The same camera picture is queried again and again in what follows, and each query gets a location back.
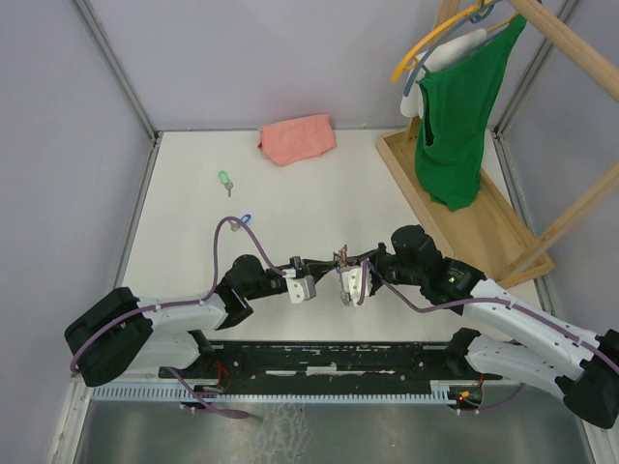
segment wooden pole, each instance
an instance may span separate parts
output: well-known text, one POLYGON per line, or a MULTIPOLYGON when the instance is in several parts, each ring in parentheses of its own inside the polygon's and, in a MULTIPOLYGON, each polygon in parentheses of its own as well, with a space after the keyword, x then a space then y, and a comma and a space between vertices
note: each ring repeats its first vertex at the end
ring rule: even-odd
POLYGON ((502 280, 528 269, 561 237, 570 232, 581 219, 595 210, 617 187, 619 187, 619 161, 616 161, 559 219, 555 220, 540 237, 536 238, 516 261, 501 273, 497 280, 502 280))
MULTIPOLYGON (((436 17, 434 18, 434 26, 432 27, 432 29, 435 29, 436 27, 440 26, 447 19, 455 15, 457 11, 459 10, 459 8, 460 8, 460 0, 441 0, 441 4, 439 5, 438 10, 436 11, 436 17)), ((445 29, 445 31, 443 31, 441 34, 437 34, 436 37, 434 37, 432 40, 429 41, 429 43, 427 44, 427 47, 430 48, 431 46, 436 44, 436 41, 438 41, 441 37, 443 37, 443 35, 445 35, 447 31, 449 31, 449 28, 445 29)), ((416 129, 419 128, 419 125, 417 125, 416 123, 413 123, 415 119, 417 118, 411 118, 410 121, 408 122, 408 128, 406 128, 406 139, 407 140, 410 140, 417 134, 416 129)))
MULTIPOLYGON (((536 0, 508 0, 553 44, 619 102, 619 70, 536 0)), ((597 8, 595 2, 588 8, 597 8)))

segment pink towel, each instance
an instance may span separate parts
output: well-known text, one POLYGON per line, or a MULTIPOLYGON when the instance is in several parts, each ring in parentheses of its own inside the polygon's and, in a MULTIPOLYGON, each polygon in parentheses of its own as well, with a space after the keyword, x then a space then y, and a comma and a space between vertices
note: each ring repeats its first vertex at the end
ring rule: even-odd
POLYGON ((328 114, 316 114, 264 126, 258 148, 279 166, 320 157, 338 146, 330 121, 328 114))

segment wooden tray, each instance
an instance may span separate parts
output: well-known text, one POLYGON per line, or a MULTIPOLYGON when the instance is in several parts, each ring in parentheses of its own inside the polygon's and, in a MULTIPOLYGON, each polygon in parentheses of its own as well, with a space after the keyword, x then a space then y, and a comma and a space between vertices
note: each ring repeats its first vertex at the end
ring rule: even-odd
MULTIPOLYGON (((414 124, 419 126, 419 119, 414 124)), ((431 201, 415 175, 417 136, 407 139, 406 134, 407 129, 380 135, 376 149, 408 204, 444 255, 497 279, 534 241, 533 234, 483 169, 480 191, 468 208, 452 212, 431 201)), ((542 276, 552 268, 554 263, 544 254, 527 270, 508 275, 499 284, 511 287, 542 276)))

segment folded towel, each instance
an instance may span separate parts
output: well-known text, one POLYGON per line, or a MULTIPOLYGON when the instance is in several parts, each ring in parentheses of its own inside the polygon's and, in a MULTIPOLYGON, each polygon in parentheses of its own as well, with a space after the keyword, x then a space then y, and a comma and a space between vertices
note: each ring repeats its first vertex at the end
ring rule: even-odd
POLYGON ((261 132, 258 148, 279 166, 320 157, 338 146, 328 114, 281 121, 264 126, 261 132))
MULTIPOLYGON (((452 63, 457 61, 461 56, 468 53, 470 50, 481 44, 487 36, 486 29, 478 29, 473 32, 469 32, 457 39, 453 39, 447 43, 436 47, 431 56, 427 58, 426 68, 430 71, 441 71, 449 67, 452 63)), ((426 53, 420 53, 417 57, 421 60, 426 53)), ((417 80, 421 80, 426 71, 420 69, 417 74, 417 80)), ((415 82, 413 88, 410 90, 408 97, 403 96, 399 105, 399 111, 407 118, 414 118, 424 116, 424 99, 422 99, 422 93, 419 90, 419 84, 415 82)))

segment yellow hanger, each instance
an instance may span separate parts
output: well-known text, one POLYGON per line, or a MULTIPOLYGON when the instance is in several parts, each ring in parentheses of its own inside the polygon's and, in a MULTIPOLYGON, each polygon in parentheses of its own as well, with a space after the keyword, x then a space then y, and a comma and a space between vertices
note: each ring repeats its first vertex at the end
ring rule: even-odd
MULTIPOLYGON (((413 48, 411 48, 411 50, 408 53, 406 53, 406 56, 404 56, 404 58, 402 58, 401 61, 396 66, 396 69, 394 70, 394 73, 391 76, 391 81, 396 82, 399 78, 399 75, 402 74, 402 72, 410 71, 413 68, 415 68, 415 66, 419 64, 419 58, 417 58, 417 53, 419 53, 419 51, 424 47, 424 45, 426 45, 430 40, 432 40, 438 34, 445 31, 448 27, 450 27, 456 21, 463 19, 475 13, 476 11, 478 11, 483 6, 482 4, 483 1, 484 0, 477 0, 477 3, 473 5, 472 7, 469 7, 466 10, 450 17, 447 21, 445 21, 440 26, 438 26, 436 29, 434 29, 432 32, 430 32, 419 43, 417 43, 413 48), (409 65, 408 62, 411 60, 413 60, 413 63, 409 65)), ((496 26, 490 27, 489 29, 487 29, 487 31, 492 32, 500 27, 503 27, 509 24, 510 22, 512 22, 512 19, 514 19, 516 16, 517 16, 517 13, 514 13, 512 17, 510 17, 507 21, 501 22, 500 24, 497 24, 496 26)))

